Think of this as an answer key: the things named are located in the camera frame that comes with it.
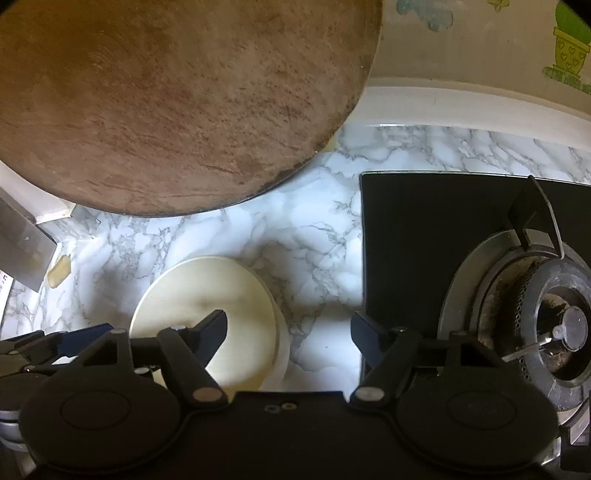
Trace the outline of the cream round plate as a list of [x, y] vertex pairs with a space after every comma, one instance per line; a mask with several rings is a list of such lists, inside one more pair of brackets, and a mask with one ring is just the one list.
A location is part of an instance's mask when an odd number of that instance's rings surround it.
[[166, 327], [193, 327], [214, 310], [228, 316], [228, 334], [206, 366], [228, 397], [280, 390], [290, 358], [283, 313], [262, 279], [226, 257], [197, 257], [160, 275], [139, 301], [132, 338]]

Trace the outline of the stainless steel bowl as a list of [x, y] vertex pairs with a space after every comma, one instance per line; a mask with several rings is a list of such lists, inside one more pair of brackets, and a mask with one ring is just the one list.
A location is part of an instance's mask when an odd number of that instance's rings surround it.
[[28, 448], [19, 428], [19, 410], [2, 409], [0, 412], [1, 443], [8, 449], [19, 453], [27, 453]]

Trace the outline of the yellow adhesive pad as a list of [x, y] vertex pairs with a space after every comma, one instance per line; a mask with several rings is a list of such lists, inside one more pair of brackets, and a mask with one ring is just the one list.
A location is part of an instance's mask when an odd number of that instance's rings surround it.
[[62, 255], [47, 272], [46, 278], [50, 288], [57, 288], [71, 273], [71, 259], [69, 255]]

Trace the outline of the white knife rack box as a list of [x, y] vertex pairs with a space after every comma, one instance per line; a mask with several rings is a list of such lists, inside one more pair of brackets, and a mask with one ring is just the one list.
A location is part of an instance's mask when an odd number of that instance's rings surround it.
[[37, 225], [69, 218], [75, 204], [36, 187], [0, 162], [1, 198]]

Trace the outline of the gas burner with grate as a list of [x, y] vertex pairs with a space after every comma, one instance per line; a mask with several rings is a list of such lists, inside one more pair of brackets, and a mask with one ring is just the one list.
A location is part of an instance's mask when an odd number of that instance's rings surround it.
[[534, 178], [508, 220], [509, 229], [481, 242], [456, 271], [438, 337], [470, 334], [567, 414], [590, 396], [590, 268], [563, 242]]

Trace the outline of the black gas stove top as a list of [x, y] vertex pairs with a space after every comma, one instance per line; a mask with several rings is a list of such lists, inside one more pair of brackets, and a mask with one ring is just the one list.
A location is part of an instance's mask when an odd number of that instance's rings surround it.
[[[443, 303], [456, 271], [488, 237], [509, 229], [508, 211], [528, 178], [461, 173], [366, 173], [361, 178], [365, 317], [441, 340]], [[537, 180], [565, 244], [590, 268], [590, 190]], [[550, 470], [590, 475], [590, 396], [561, 414]]]

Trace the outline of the round wooden cutting board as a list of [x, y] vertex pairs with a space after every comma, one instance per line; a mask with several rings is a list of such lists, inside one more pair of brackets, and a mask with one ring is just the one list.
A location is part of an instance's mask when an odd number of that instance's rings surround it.
[[2, 161], [114, 213], [245, 201], [348, 119], [382, 19], [379, 1], [5, 1]]

